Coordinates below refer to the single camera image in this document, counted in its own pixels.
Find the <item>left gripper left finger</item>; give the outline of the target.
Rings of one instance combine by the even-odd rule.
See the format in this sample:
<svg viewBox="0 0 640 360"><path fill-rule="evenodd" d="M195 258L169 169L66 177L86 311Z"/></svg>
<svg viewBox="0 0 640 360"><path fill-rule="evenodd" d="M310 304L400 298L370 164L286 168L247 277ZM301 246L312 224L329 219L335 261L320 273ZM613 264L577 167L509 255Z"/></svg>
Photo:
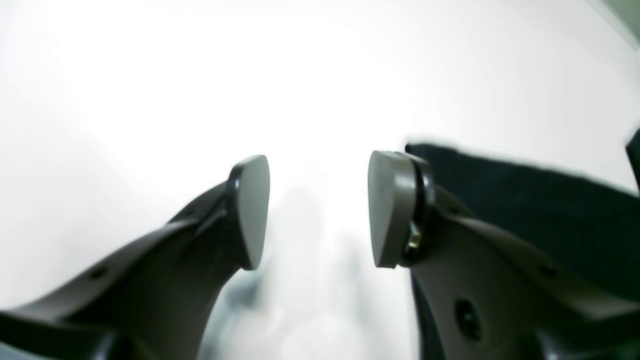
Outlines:
<svg viewBox="0 0 640 360"><path fill-rule="evenodd" d="M57 289L1 312L3 360L195 360L223 287L258 268L270 167L228 179Z"/></svg>

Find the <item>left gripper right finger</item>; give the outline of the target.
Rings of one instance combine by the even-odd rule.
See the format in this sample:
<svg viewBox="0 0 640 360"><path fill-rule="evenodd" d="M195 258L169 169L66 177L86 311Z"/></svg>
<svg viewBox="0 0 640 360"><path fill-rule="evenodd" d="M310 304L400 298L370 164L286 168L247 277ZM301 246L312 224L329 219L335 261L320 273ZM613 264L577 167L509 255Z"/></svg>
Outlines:
<svg viewBox="0 0 640 360"><path fill-rule="evenodd" d="M375 266L409 269L446 360L637 360L639 303L607 292L475 218L427 161L374 151Z"/></svg>

